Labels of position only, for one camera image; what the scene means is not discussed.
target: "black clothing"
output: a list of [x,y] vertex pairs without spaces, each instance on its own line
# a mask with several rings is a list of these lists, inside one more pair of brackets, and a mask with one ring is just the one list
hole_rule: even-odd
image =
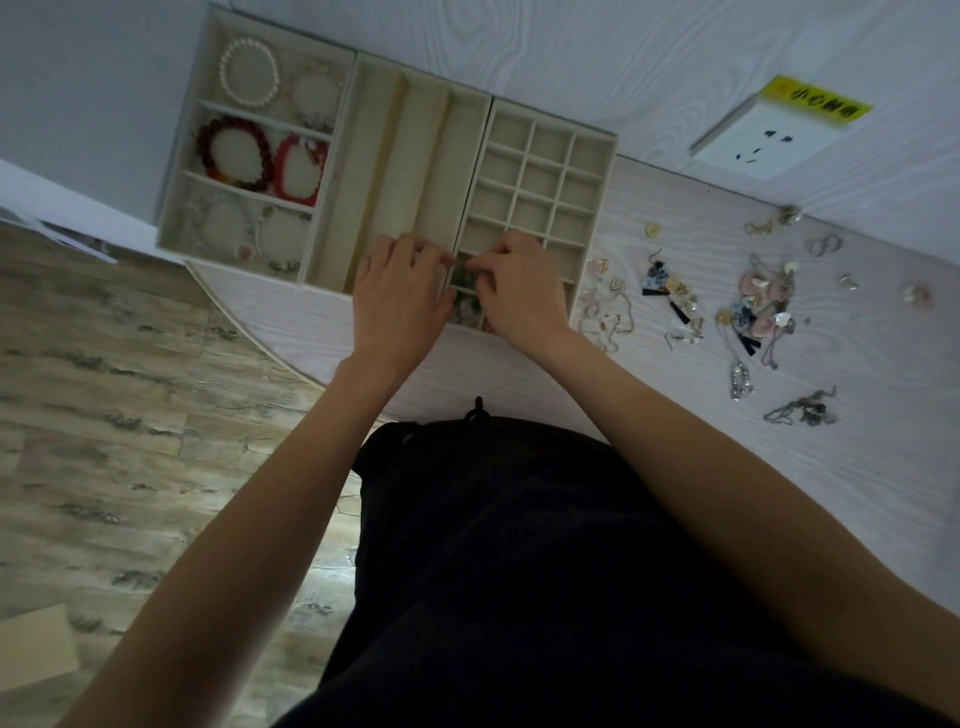
[[360,450],[356,607],[277,726],[953,725],[805,657],[609,446],[471,414]]

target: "yellow sticker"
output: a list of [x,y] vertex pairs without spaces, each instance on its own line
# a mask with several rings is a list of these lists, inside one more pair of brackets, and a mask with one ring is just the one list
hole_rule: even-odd
[[837,124],[850,124],[873,109],[873,105],[854,101],[827,88],[778,76],[760,91],[761,96],[825,116]]

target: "white outlet plate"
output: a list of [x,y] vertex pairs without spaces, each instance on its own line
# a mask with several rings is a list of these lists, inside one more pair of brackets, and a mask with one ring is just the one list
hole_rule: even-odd
[[754,96],[690,148],[705,164],[769,180],[838,141],[844,128]]

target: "red beaded bracelet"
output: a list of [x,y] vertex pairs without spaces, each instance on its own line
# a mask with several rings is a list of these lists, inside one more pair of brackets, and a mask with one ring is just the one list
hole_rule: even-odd
[[[213,158],[212,145],[213,137],[226,129],[236,129],[246,132],[253,137],[257,149],[260,151],[260,179],[255,182],[244,182],[235,180],[221,172],[217,168],[216,159]],[[209,124],[200,127],[197,132],[197,155],[204,163],[206,174],[223,184],[229,184],[240,189],[248,189],[250,192],[264,192],[270,186],[270,180],[274,176],[274,160],[270,153],[270,142],[267,136],[252,121],[247,119],[238,119],[235,116],[224,116],[221,119],[214,119]]]
[[[290,150],[303,143],[310,160],[320,167],[320,176],[317,179],[317,187],[309,197],[293,197],[283,189],[283,167],[287,163],[287,156]],[[274,165],[274,193],[281,200],[291,203],[299,203],[312,207],[317,203],[317,195],[320,193],[320,182],[324,178],[324,167],[326,166],[326,142],[314,141],[313,139],[303,139],[296,134],[290,134],[280,142],[276,150],[276,164]]]

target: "person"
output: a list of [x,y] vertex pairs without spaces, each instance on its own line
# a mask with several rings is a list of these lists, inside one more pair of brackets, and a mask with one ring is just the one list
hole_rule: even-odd
[[354,347],[183,553],[63,728],[223,719],[284,619],[348,471],[356,605],[318,689],[276,725],[637,720],[955,725],[960,620],[761,459],[567,325],[552,258],[473,258],[496,332],[610,444],[492,417],[374,420],[440,336],[450,253],[380,236]]

